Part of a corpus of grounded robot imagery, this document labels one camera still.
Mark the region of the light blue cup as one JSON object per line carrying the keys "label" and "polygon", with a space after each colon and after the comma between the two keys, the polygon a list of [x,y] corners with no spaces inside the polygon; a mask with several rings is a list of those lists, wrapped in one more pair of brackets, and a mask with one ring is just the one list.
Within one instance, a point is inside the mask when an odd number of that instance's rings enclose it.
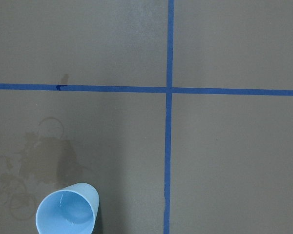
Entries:
{"label": "light blue cup", "polygon": [[77,183],[46,196],[36,212],[40,234],[91,234],[99,209],[99,194],[90,184]]}

